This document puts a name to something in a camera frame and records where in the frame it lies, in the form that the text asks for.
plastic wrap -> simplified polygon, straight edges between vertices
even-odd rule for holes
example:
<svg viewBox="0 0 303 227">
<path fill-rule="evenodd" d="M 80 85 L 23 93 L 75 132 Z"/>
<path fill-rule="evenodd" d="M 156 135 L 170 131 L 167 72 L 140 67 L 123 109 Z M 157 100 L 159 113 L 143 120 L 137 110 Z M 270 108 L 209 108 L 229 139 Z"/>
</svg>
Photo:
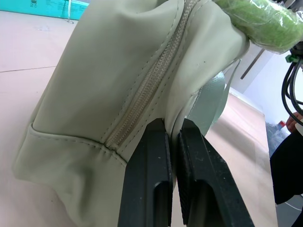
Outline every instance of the plastic wrap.
<svg viewBox="0 0 303 227">
<path fill-rule="evenodd" d="M 214 0 L 235 27 L 256 45 L 284 53 L 303 39 L 302 12 L 294 13 L 270 0 Z"/>
<path fill-rule="evenodd" d="M 269 156 L 271 157 L 289 133 L 287 133 L 287 130 L 280 130 L 278 125 L 270 124 L 268 122 L 266 122 L 266 133 Z"/>
</svg>

person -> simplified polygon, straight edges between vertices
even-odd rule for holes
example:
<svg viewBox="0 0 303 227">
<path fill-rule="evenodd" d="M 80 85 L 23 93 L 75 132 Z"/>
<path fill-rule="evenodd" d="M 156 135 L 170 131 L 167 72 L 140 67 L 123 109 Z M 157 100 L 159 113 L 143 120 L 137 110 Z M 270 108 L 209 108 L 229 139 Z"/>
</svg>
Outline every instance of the person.
<svg viewBox="0 0 303 227">
<path fill-rule="evenodd" d="M 303 119 L 299 113 L 294 115 L 299 120 Z M 288 118 L 286 126 L 291 134 L 270 158 L 276 204 L 284 203 L 294 195 L 303 194 L 303 134 L 300 133 L 302 126 L 292 117 Z M 292 227 L 303 227 L 302 212 Z"/>
</svg>

cable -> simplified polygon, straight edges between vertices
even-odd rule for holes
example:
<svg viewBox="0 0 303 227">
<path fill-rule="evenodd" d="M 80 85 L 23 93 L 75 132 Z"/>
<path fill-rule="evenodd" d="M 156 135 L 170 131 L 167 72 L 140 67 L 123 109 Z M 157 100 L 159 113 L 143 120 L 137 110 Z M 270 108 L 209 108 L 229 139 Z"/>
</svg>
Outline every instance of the cable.
<svg viewBox="0 0 303 227">
<path fill-rule="evenodd" d="M 299 71 L 300 66 L 303 63 L 303 59 L 299 59 L 299 61 L 296 63 L 293 73 L 290 77 L 290 84 L 289 84 L 289 94 L 290 94 L 290 100 L 292 101 L 292 104 L 295 108 L 295 110 L 300 114 L 303 115 L 303 110 L 301 109 L 301 107 L 299 106 L 296 98 L 295 98 L 295 93 L 294 93 L 294 86 L 295 86 L 295 79 L 297 77 L 297 73 Z"/>
<path fill-rule="evenodd" d="M 287 87 L 289 86 L 289 83 L 290 83 L 290 79 L 288 79 L 287 81 Z M 286 90 L 286 97 L 290 99 L 290 95 L 289 95 L 289 92 L 288 92 L 288 89 Z M 301 104 L 303 105 L 303 102 L 297 100 L 298 104 Z"/>
<path fill-rule="evenodd" d="M 301 209 L 297 208 L 297 207 L 294 207 L 292 205 L 290 205 L 289 203 L 285 202 L 288 206 L 290 206 L 291 208 L 294 208 L 295 210 L 298 210 L 298 211 L 302 211 Z"/>
<path fill-rule="evenodd" d="M 286 91 L 287 91 L 287 81 L 288 78 L 290 77 L 290 73 L 293 71 L 293 68 L 295 66 L 295 63 L 292 63 L 284 77 L 283 80 L 283 84 L 282 84 L 282 91 L 281 91 L 281 96 L 282 96 L 282 102 L 283 102 L 283 106 L 286 109 L 286 111 L 288 112 L 288 114 L 301 126 L 303 126 L 303 122 L 301 122 L 289 109 L 287 102 L 286 102 Z"/>
</svg>

green sponge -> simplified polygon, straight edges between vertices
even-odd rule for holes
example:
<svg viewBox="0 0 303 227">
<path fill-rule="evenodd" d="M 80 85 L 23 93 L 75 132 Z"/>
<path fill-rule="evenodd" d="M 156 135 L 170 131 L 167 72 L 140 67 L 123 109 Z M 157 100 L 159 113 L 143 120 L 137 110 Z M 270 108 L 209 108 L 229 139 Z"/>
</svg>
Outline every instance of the green sponge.
<svg viewBox="0 0 303 227">
<path fill-rule="evenodd" d="M 214 0 L 235 27 L 266 50 L 284 53 L 303 40 L 303 19 L 270 0 Z"/>
</svg>

white wall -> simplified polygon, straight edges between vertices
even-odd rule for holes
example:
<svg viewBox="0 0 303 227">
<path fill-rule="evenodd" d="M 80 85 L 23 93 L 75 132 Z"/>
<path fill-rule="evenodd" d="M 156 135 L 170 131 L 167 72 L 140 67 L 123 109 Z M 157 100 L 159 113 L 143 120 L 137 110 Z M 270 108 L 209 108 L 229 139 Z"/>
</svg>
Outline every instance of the white wall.
<svg viewBox="0 0 303 227">
<path fill-rule="evenodd" d="M 244 92 L 245 96 L 262 106 L 267 122 L 278 123 L 281 120 L 286 121 L 289 117 L 281 98 L 283 79 L 290 66 L 285 61 L 288 54 L 289 52 L 282 55 L 274 54 Z M 297 76 L 295 94 L 296 99 L 303 100 L 302 70 L 299 70 Z M 287 102 L 294 112 L 290 100 Z"/>
<path fill-rule="evenodd" d="M 243 93 L 250 83 L 255 79 L 255 77 L 261 72 L 261 70 L 264 68 L 264 66 L 268 63 L 270 58 L 273 56 L 273 53 L 264 51 L 262 55 L 259 57 L 259 59 L 254 63 L 252 68 L 249 70 L 249 72 L 246 74 L 244 79 L 241 79 L 241 76 L 244 74 L 246 69 L 252 64 L 256 56 L 259 54 L 259 52 L 262 50 L 261 47 L 258 47 L 254 44 L 250 44 L 250 48 L 247 51 L 247 53 L 243 56 L 241 63 L 237 70 L 235 71 L 235 75 L 232 79 L 231 87 L 235 90 Z M 233 70 L 235 69 L 237 63 L 235 63 L 230 70 L 223 71 L 226 81 L 228 81 L 233 73 Z"/>
</svg>

